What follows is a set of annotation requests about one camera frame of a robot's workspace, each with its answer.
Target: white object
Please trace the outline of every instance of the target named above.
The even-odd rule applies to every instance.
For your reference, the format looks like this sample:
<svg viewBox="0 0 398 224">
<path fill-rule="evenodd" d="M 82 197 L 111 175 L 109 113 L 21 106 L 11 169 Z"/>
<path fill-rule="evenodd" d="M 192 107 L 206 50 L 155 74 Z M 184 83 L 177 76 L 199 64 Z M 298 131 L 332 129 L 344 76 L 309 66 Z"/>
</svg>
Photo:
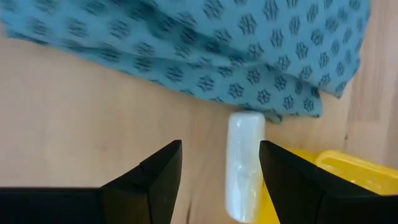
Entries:
<svg viewBox="0 0 398 224">
<path fill-rule="evenodd" d="M 265 130 L 261 113 L 245 111 L 229 117 L 225 204 L 228 214 L 241 223 L 255 221 L 262 184 L 259 148 Z"/>
</svg>

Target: yellow plastic bin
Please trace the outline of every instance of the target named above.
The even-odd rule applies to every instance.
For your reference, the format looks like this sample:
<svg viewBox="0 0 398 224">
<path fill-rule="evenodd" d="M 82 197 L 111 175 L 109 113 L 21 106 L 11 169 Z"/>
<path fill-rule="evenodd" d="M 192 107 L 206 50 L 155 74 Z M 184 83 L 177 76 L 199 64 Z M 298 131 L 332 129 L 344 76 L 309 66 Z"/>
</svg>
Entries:
<svg viewBox="0 0 398 224">
<path fill-rule="evenodd" d="M 316 166 L 379 195 L 398 194 L 398 171 L 364 161 L 338 151 L 314 154 L 305 150 L 290 150 Z M 256 224 L 279 223 L 265 184 Z"/>
</svg>

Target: wooden surface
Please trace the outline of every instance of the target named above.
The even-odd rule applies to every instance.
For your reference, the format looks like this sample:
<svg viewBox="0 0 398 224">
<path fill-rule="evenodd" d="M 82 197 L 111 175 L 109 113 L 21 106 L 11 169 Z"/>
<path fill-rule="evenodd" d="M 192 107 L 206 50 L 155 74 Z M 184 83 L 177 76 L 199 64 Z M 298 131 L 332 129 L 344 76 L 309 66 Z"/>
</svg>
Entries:
<svg viewBox="0 0 398 224">
<path fill-rule="evenodd" d="M 395 0 L 374 2 L 363 66 L 342 99 L 322 94 L 321 118 L 267 123 L 266 138 L 398 169 L 396 9 Z M 0 185 L 100 186 L 182 139 L 173 223 L 234 223 L 224 210 L 224 167 L 236 108 L 20 40 L 0 39 L 0 67 Z"/>
</svg>

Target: teal cloth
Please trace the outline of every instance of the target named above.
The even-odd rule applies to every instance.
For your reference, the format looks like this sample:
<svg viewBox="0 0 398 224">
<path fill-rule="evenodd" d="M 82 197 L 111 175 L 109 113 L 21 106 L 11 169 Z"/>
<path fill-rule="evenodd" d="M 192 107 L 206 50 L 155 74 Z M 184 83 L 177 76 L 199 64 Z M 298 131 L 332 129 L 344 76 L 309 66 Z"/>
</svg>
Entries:
<svg viewBox="0 0 398 224">
<path fill-rule="evenodd" d="M 370 1 L 1 0 L 1 9 L 9 37 L 280 121 L 320 116 L 318 90 L 343 94 Z"/>
</svg>

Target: light wood grain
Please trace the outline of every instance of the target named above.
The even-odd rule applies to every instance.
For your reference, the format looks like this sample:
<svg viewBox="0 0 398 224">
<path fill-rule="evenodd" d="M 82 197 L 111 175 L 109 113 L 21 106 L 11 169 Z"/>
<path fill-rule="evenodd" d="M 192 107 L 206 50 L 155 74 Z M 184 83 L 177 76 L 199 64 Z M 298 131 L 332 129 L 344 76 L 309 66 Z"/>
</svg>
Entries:
<svg viewBox="0 0 398 224">
<path fill-rule="evenodd" d="M 336 149 L 398 169 L 398 2 L 375 1 L 363 66 L 321 118 L 267 123 L 285 147 Z M 234 223 L 224 209 L 228 116 L 204 102 L 21 40 L 0 39 L 0 185 L 100 186 L 173 139 L 183 173 L 173 223 Z"/>
</svg>

